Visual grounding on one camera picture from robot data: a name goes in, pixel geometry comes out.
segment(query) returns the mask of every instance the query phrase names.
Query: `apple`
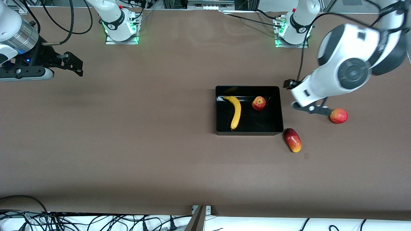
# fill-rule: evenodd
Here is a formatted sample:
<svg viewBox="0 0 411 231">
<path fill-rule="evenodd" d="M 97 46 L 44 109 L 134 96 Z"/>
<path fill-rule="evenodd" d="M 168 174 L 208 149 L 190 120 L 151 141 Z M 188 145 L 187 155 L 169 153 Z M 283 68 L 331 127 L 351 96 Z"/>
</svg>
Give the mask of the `apple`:
<svg viewBox="0 0 411 231">
<path fill-rule="evenodd" d="M 334 109 L 329 116 L 331 122 L 335 124 L 342 124 L 348 119 L 348 113 L 346 110 L 342 108 Z"/>
<path fill-rule="evenodd" d="M 301 146 L 302 146 L 301 139 L 298 136 L 298 134 L 294 131 L 294 129 L 292 128 L 285 129 L 283 133 L 283 137 L 292 152 L 301 151 Z"/>
<path fill-rule="evenodd" d="M 257 96 L 251 103 L 253 108 L 257 111 L 261 111 L 267 104 L 267 101 L 262 96 Z"/>
</svg>

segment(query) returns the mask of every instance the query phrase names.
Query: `table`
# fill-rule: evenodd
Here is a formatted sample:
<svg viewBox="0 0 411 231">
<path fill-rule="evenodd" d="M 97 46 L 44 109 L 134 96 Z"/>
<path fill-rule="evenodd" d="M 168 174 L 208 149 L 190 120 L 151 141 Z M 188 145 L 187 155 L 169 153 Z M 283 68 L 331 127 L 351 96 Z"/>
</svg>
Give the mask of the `table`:
<svg viewBox="0 0 411 231">
<path fill-rule="evenodd" d="M 41 36 L 65 38 L 43 9 L 33 12 Z M 69 27 L 68 8 L 50 12 Z M 79 32 L 89 16 L 75 12 Z M 303 142 L 291 153 L 281 135 L 215 134 L 215 86 L 296 77 L 301 51 L 275 48 L 271 27 L 217 11 L 157 10 L 139 45 L 116 46 L 104 44 L 93 16 L 89 33 L 55 47 L 83 60 L 84 77 L 55 69 L 50 81 L 0 83 L 1 196 L 29 194 L 63 212 L 187 214 L 207 204 L 226 216 L 411 218 L 407 61 L 331 97 L 329 107 L 349 113 L 342 125 L 293 110 L 282 89 L 284 126 Z M 325 34 L 345 22 L 318 20 L 303 74 L 317 67 Z M 40 210 L 24 199 L 0 206 Z"/>
</svg>

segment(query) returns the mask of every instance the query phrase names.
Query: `yellow banana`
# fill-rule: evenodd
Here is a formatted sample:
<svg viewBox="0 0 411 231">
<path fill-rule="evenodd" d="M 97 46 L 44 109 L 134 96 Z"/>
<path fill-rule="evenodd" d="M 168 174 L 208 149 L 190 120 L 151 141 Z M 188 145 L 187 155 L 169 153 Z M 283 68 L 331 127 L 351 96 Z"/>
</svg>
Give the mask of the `yellow banana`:
<svg viewBox="0 0 411 231">
<path fill-rule="evenodd" d="M 234 106 L 234 116 L 231 121 L 231 130 L 234 130 L 238 126 L 241 116 L 241 104 L 240 101 L 234 96 L 224 96 L 223 99 L 228 100 Z"/>
</svg>

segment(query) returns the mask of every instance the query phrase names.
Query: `black tray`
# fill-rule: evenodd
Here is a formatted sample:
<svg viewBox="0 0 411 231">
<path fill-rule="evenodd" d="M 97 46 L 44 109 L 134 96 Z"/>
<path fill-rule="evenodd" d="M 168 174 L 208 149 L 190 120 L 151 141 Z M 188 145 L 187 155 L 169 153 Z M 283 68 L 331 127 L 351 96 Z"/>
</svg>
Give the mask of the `black tray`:
<svg viewBox="0 0 411 231">
<path fill-rule="evenodd" d="M 234 107 L 223 100 L 223 96 L 235 96 L 241 103 L 240 122 L 234 131 L 230 129 Z M 261 111 L 256 111 L 251 106 L 257 96 L 267 100 Z M 217 86 L 215 103 L 217 135 L 273 136 L 284 130 L 280 90 L 277 86 Z"/>
</svg>

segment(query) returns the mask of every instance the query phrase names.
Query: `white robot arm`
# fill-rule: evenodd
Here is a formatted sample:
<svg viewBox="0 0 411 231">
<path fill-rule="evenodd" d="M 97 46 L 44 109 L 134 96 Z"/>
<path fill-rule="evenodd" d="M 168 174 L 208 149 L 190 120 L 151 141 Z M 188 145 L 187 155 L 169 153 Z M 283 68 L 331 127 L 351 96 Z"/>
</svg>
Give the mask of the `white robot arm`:
<svg viewBox="0 0 411 231">
<path fill-rule="evenodd" d="M 382 8 L 378 29 L 339 25 L 320 44 L 319 68 L 302 81 L 287 80 L 297 110 L 329 115 L 331 110 L 316 101 L 342 95 L 362 87 L 371 74 L 381 75 L 397 68 L 406 57 L 405 33 L 409 1 L 379 0 Z"/>
<path fill-rule="evenodd" d="M 135 12 L 121 9 L 115 0 L 87 2 L 99 13 L 112 40 L 124 41 L 136 33 Z M 82 76 L 83 62 L 70 52 L 60 55 L 52 46 L 46 46 L 47 41 L 33 25 L 0 0 L 0 81 L 51 79 L 54 72 L 50 67 Z"/>
<path fill-rule="evenodd" d="M 319 12 L 318 0 L 299 0 L 296 10 L 286 14 L 286 25 L 279 36 L 290 44 L 303 43 L 310 24 Z"/>
<path fill-rule="evenodd" d="M 115 41 L 124 41 L 134 35 L 136 13 L 120 9 L 115 0 L 86 0 L 99 13 L 107 34 Z"/>
</svg>

